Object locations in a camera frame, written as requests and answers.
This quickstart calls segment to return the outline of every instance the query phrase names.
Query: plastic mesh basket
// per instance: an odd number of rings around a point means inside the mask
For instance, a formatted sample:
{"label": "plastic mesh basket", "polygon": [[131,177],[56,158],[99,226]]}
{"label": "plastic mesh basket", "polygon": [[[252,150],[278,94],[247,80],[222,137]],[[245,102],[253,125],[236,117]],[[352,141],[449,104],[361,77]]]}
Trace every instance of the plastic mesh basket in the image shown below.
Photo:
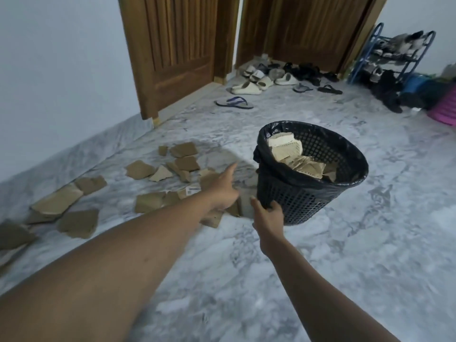
{"label": "plastic mesh basket", "polygon": [[[277,132],[265,133],[265,129],[277,127]],[[339,134],[308,123],[282,121],[266,125],[260,131],[258,147],[262,140],[278,132],[293,132],[295,139],[302,143],[303,155],[323,163],[338,162],[336,182],[332,183],[295,172],[274,159],[271,161],[265,152],[269,149],[264,145],[255,150],[254,159],[259,162],[257,197],[264,207],[270,206],[273,200],[278,202],[284,212],[285,224],[304,223],[343,191],[357,186],[367,177],[366,159],[356,146]]]}

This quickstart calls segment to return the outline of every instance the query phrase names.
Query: black trash bag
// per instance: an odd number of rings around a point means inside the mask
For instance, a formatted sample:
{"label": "black trash bag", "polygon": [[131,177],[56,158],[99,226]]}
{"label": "black trash bag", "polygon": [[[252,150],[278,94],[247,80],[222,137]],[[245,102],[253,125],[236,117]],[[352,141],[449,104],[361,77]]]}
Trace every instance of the black trash bag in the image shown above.
{"label": "black trash bag", "polygon": [[[281,132],[293,132],[294,138],[302,143],[303,155],[326,164],[337,162],[335,182],[312,178],[277,162],[267,139]],[[344,190],[362,183],[369,172],[366,158],[347,139],[326,128],[299,121],[276,121],[264,126],[258,134],[254,161],[262,164],[260,167],[268,175],[288,185],[305,188],[318,199],[333,199]]]}

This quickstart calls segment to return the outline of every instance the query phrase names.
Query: forearm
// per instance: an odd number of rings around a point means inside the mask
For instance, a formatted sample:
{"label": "forearm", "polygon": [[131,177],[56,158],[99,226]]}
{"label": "forearm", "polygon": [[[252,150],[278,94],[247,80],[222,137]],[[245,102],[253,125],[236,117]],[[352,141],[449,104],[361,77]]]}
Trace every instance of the forearm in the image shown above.
{"label": "forearm", "polygon": [[268,256],[312,341],[398,342],[320,276],[286,240],[271,238]]}
{"label": "forearm", "polygon": [[208,194],[193,195],[49,264],[0,298],[5,340],[122,340],[211,208]]}

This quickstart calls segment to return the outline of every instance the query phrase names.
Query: finger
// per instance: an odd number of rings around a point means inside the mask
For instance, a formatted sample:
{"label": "finger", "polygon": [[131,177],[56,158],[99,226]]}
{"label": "finger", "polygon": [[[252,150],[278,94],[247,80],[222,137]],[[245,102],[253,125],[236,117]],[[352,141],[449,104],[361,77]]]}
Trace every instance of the finger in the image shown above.
{"label": "finger", "polygon": [[264,213],[265,209],[261,206],[261,203],[254,196],[250,197],[250,205],[254,208],[255,213]]}
{"label": "finger", "polygon": [[272,211],[280,211],[282,212],[282,207],[280,206],[280,204],[278,202],[276,202],[275,200],[273,200],[271,202],[271,208],[272,208]]}
{"label": "finger", "polygon": [[225,176],[227,176],[227,177],[232,179],[234,171],[236,170],[237,166],[238,166],[238,163],[234,162],[231,165],[227,166],[227,168],[225,169],[225,171],[223,173],[225,174]]}

